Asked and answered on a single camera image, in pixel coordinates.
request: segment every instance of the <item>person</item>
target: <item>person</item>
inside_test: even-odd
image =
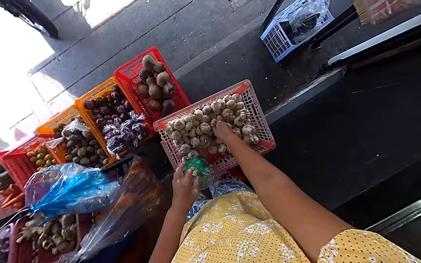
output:
[[[192,179],[194,168],[184,174],[180,164],[149,262],[421,263],[312,200],[225,122],[217,123],[214,134],[230,148],[255,193],[222,173],[214,177],[213,199],[204,200]]]

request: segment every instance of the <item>blue plastic crate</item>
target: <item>blue plastic crate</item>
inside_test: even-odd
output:
[[[313,35],[315,35],[319,30],[321,30],[334,19],[329,10],[325,11],[321,14],[321,17],[318,18],[318,21],[321,21],[322,26],[317,30],[313,30],[313,32],[311,32],[311,34],[299,44],[293,43],[285,34],[279,22],[283,21],[289,16],[291,12],[299,8],[307,1],[309,0],[297,0],[290,4],[286,9],[274,17],[269,26],[266,28],[266,31],[264,31],[264,33],[261,35],[262,42],[266,45],[276,62],[279,62],[296,47],[311,39]]]

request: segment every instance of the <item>yellow floral dress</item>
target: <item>yellow floral dress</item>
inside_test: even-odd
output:
[[[210,200],[183,228],[172,262],[309,263],[256,194],[236,191]],[[320,251],[318,263],[421,263],[382,236],[345,230]]]

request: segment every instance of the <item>market stall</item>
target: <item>market stall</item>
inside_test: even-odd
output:
[[[126,174],[116,166],[148,140],[161,140],[150,150],[173,168],[200,165],[200,189],[238,165],[213,134],[218,120],[260,154],[276,146],[249,80],[191,105],[156,47],[114,75],[0,152],[0,220],[15,213],[0,229],[0,258],[82,261],[134,231],[157,210],[162,175],[138,156]]]

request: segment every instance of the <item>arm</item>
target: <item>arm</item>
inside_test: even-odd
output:
[[[196,168],[191,167],[183,176],[185,164],[180,164],[173,174],[172,206],[165,216],[162,230],[149,260],[150,263],[172,261],[180,246],[180,236],[188,211],[199,194],[197,178],[193,180],[191,176]]]
[[[215,134],[230,148],[262,204],[311,262],[318,260],[320,249],[334,236],[353,228],[307,196],[288,176],[233,134],[225,123],[217,124]]]

